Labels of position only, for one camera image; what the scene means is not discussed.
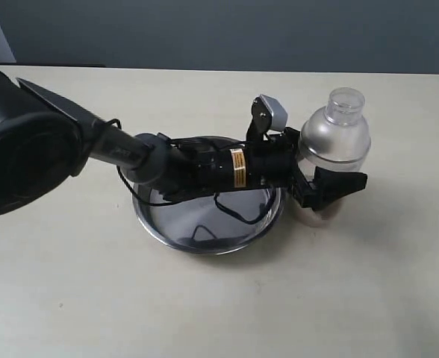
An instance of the yellow label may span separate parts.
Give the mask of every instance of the yellow label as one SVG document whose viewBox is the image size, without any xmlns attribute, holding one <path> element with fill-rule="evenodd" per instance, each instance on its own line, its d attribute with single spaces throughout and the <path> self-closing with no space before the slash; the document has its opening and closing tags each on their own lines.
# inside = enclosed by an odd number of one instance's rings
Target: yellow label
<svg viewBox="0 0 439 358">
<path fill-rule="evenodd" d="M 233 158 L 234 187 L 244 188 L 246 186 L 246 161 L 243 149 L 230 149 L 230 151 Z"/>
</svg>

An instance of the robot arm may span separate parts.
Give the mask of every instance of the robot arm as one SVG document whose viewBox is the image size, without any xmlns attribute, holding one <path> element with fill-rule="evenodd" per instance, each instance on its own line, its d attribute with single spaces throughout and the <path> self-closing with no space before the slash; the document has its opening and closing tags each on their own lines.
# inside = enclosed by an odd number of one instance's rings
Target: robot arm
<svg viewBox="0 0 439 358">
<path fill-rule="evenodd" d="M 78 175 L 89 157 L 114 164 L 124 183 L 127 177 L 156 189 L 168 204 L 284 187 L 303 207 L 318 210 L 367 181 L 362 173 L 317 168 L 308 182 L 296 164 L 299 132 L 285 127 L 284 109 L 264 95 L 253 102 L 246 141 L 224 143 L 216 137 L 130 136 L 115 126 L 117 119 L 105 122 L 54 92 L 18 82 L 0 72 L 0 215 Z M 269 136 L 270 129 L 279 133 Z"/>
</svg>

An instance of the white table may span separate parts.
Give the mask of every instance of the white table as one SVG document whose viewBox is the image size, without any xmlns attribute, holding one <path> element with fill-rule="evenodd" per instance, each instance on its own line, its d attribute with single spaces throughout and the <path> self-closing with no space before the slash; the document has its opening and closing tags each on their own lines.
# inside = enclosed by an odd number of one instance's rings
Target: white table
<svg viewBox="0 0 439 358">
<path fill-rule="evenodd" d="M 0 67 L 130 134 L 243 138 L 258 93 L 302 123 L 365 94 L 364 192 L 313 229 L 285 213 L 235 254 L 151 238 L 90 160 L 0 217 L 0 357 L 439 357 L 439 76 Z"/>
</svg>

